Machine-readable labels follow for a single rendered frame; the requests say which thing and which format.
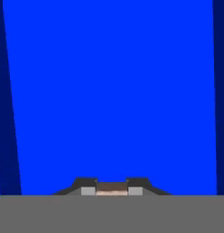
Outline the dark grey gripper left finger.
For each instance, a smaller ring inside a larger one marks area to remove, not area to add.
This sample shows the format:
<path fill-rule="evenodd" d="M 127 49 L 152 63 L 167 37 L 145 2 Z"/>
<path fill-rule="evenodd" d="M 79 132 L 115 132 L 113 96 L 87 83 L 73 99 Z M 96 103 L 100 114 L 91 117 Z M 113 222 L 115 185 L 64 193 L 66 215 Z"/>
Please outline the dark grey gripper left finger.
<path fill-rule="evenodd" d="M 97 183 L 96 177 L 77 177 L 71 187 L 58 190 L 54 196 L 68 195 L 82 187 L 95 187 Z"/>

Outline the blue cupboard door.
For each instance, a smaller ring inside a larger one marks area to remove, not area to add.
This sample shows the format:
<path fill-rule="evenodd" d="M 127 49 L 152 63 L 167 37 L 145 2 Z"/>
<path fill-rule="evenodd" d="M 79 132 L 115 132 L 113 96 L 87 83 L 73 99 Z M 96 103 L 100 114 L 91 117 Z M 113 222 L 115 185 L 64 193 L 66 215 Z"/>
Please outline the blue cupboard door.
<path fill-rule="evenodd" d="M 133 177 L 224 195 L 224 0 L 0 0 L 0 193 Z"/>

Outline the brown dessert piece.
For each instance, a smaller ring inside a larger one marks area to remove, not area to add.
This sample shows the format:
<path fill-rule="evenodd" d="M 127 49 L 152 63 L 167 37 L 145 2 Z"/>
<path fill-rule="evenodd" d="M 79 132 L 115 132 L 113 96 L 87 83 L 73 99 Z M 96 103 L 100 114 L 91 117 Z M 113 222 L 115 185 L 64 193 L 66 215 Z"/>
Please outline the brown dessert piece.
<path fill-rule="evenodd" d="M 126 182 L 98 182 L 96 194 L 98 196 L 127 196 L 128 185 Z"/>

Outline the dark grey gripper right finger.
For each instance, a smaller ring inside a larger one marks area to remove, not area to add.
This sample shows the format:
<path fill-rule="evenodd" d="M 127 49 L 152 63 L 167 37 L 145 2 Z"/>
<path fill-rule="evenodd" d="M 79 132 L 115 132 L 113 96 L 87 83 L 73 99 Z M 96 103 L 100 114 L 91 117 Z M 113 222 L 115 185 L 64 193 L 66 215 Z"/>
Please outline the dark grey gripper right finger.
<path fill-rule="evenodd" d="M 159 195 L 170 196 L 170 193 L 161 188 L 155 187 L 151 184 L 147 177 L 128 177 L 127 185 L 129 187 L 142 187 L 143 194 L 146 195 Z"/>

